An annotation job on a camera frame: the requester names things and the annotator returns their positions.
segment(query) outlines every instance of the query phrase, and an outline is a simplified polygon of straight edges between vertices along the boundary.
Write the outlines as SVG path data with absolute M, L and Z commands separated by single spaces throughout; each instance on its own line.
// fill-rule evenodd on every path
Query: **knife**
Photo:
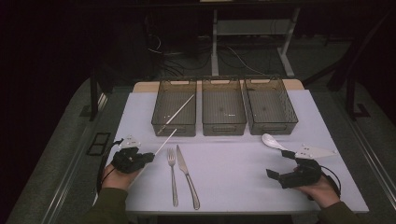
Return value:
M 178 168 L 180 168 L 180 170 L 187 177 L 187 182 L 189 182 L 189 186 L 190 186 L 190 190 L 191 190 L 192 202 L 194 205 L 194 209 L 198 210 L 200 207 L 198 195 L 197 195 L 197 192 L 195 191 L 194 185 L 192 184 L 192 180 L 189 175 L 189 170 L 187 169 L 186 162 L 184 161 L 183 155 L 181 154 L 180 147 L 178 145 L 177 145 L 176 151 L 177 151 L 176 154 L 177 154 Z

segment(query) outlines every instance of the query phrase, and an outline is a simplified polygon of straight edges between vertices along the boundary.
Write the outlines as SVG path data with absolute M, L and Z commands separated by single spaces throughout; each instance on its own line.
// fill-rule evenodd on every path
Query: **storage bin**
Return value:
M 282 79 L 245 76 L 243 95 L 252 135 L 290 134 L 298 119 Z
M 243 135 L 247 118 L 239 77 L 203 77 L 205 136 Z
M 175 129 L 177 131 L 174 136 L 196 135 L 196 90 L 196 77 L 162 78 L 151 120 L 157 136 L 169 136 Z M 188 100 L 180 112 L 166 124 Z

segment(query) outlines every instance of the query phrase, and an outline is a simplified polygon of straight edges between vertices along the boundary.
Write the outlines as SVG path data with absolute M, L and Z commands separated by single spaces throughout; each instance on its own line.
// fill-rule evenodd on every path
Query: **wire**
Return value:
M 165 66 L 165 68 L 163 69 L 164 71 L 168 71 L 169 73 L 172 73 L 175 77 L 179 77 L 179 76 L 182 76 L 182 77 L 184 77 L 184 75 L 180 72 L 180 71 L 178 71 L 176 68 L 174 68 L 174 67 L 172 67 L 172 66 Z
M 105 177 L 103 177 L 102 182 L 101 182 L 101 185 L 103 184 L 103 182 L 105 181 L 105 179 L 106 179 L 115 169 L 116 169 L 116 168 L 113 168 L 110 172 L 108 172 L 108 174 L 107 174 Z
M 239 61 L 241 61 L 241 63 L 242 63 L 247 69 L 249 69 L 249 70 L 251 70 L 251 71 L 253 71 L 253 72 L 259 73 L 259 74 L 261 74 L 261 75 L 265 75 L 264 73 L 259 72 L 259 71 L 255 70 L 255 69 L 249 67 L 249 66 L 241 59 L 241 57 L 239 57 L 239 55 L 238 55 L 232 48 L 230 48 L 230 47 L 228 47 L 228 46 L 226 46 L 226 47 L 227 47 L 228 49 L 230 49 L 230 50 L 236 55 L 236 57 L 238 57 Z
M 181 68 L 181 69 L 183 69 L 183 72 L 184 72 L 184 69 L 186 69 L 186 67 L 184 67 L 184 66 L 181 65 L 180 63 L 176 63 L 176 62 L 170 61 L 170 60 L 168 60 L 168 59 L 165 60 L 165 63 L 166 63 L 166 62 L 173 63 L 173 64 L 176 65 L 176 66 L 171 66 L 171 65 L 166 64 L 166 66 Z
M 231 68 L 239 68 L 239 69 L 245 68 L 245 66 L 233 66 L 233 65 L 227 63 L 227 62 L 224 60 L 224 58 L 221 56 L 220 51 L 218 51 L 218 57 L 221 59 L 221 61 L 222 61 L 223 63 L 225 63 L 226 65 L 230 66 Z
M 116 141 L 113 144 L 111 144 L 111 146 L 107 148 L 107 150 L 105 151 L 105 153 L 102 156 L 102 161 L 101 161 L 101 163 L 99 165 L 98 175 L 96 177 L 96 192 L 97 192 L 97 194 L 99 194 L 99 192 L 102 189 L 103 171 L 105 170 L 106 162 L 107 162 L 107 159 L 108 159 L 108 155 L 110 154 L 111 148 L 113 148 L 115 145 L 121 144 L 122 141 L 123 141 L 123 139 L 121 139 L 120 141 Z
M 249 44 L 249 45 L 247 45 L 247 47 L 248 47 L 248 50 L 246 50 L 246 52 L 239 52 L 238 54 L 239 55 L 247 55 L 247 54 L 249 54 L 254 48 L 255 48 L 255 46 L 256 46 L 256 38 L 253 38 L 254 39 L 254 41 L 249 41 L 249 42 L 252 42 L 251 44 Z M 233 45 L 236 45 L 236 46 L 241 46 L 241 44 L 243 43 L 243 40 L 241 40 L 241 41 L 239 41 L 239 43 L 231 43 L 231 44 L 233 44 Z M 224 47 L 224 48 L 228 48 L 229 47 L 229 45 L 227 45 L 226 43 L 223 43 L 223 44 L 220 44 L 220 42 L 218 43 L 218 47 Z
M 172 60 L 169 60 L 169 59 L 167 59 L 166 61 L 169 62 L 169 63 L 173 63 L 173 64 L 177 65 L 179 68 L 181 68 L 183 70 L 191 70 L 192 71 L 192 70 L 198 70 L 198 69 L 204 68 L 207 65 L 207 63 L 209 62 L 209 59 L 210 59 L 210 54 L 208 55 L 208 57 L 206 58 L 206 60 L 205 60 L 205 62 L 203 64 L 201 64 L 201 65 L 199 65 L 198 67 L 195 67 L 195 68 L 185 67 L 185 66 L 181 65 L 180 63 L 176 63 L 176 62 L 174 62 Z
M 160 52 L 160 51 L 158 51 L 158 50 L 154 50 L 154 49 L 148 49 L 148 50 L 151 51 L 151 52 L 154 52 L 154 53 L 163 54 L 162 52 Z
M 325 166 L 320 166 L 321 168 L 325 168 L 326 170 L 328 170 L 328 171 L 330 171 L 330 173 L 332 173 L 334 176 L 335 176 L 335 178 L 337 179 L 337 181 L 338 181 L 338 188 L 339 188 L 339 190 L 340 190 L 340 192 L 341 192 L 341 181 L 340 181 L 340 179 L 338 178 L 338 176 L 331 170 L 331 169 L 329 169 L 329 168 L 327 168 L 327 167 L 325 167 Z
M 154 36 L 154 37 L 156 37 L 157 38 L 157 40 L 158 40 L 158 46 L 157 46 L 157 48 L 156 49 L 159 49 L 160 48 L 160 46 L 161 46 L 161 39 L 157 36 L 157 35 L 148 35 L 148 36 Z

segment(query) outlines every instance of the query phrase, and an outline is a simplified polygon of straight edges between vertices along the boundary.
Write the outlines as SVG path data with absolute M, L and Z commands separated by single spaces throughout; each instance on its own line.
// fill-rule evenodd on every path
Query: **plastic spoon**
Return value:
M 262 135 L 262 141 L 264 142 L 265 145 L 267 145 L 268 147 L 273 147 L 273 148 L 277 148 L 277 149 L 281 149 L 281 150 L 287 150 L 289 151 L 287 148 L 282 147 L 273 136 L 271 136 L 268 133 L 265 133 Z

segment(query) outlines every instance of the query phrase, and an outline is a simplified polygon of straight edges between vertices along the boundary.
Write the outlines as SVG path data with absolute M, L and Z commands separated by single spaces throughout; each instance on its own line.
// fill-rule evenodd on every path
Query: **table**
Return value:
M 299 122 L 290 135 L 275 139 L 290 150 L 302 144 L 337 151 L 309 91 L 298 80 L 284 80 Z M 184 174 L 175 166 L 178 207 L 172 203 L 171 169 L 166 150 L 160 151 L 153 163 L 132 184 L 126 210 L 134 215 L 290 215 L 319 210 L 316 203 L 295 189 L 282 189 L 266 176 L 265 169 L 289 173 L 296 162 L 283 158 L 280 151 L 267 147 L 259 135 L 251 135 L 248 125 L 242 136 L 203 136 L 202 94 L 198 83 L 197 132 L 195 137 L 172 137 L 164 146 L 180 146 L 197 190 L 201 208 L 192 207 L 191 192 Z M 167 137 L 157 137 L 151 126 L 158 82 L 137 83 L 130 94 L 115 140 L 131 134 L 141 142 L 141 153 L 155 152 Z M 109 158 L 118 151 L 113 147 Z M 353 178 L 339 154 L 317 159 L 333 170 L 341 180 L 341 199 L 354 212 L 367 212 Z

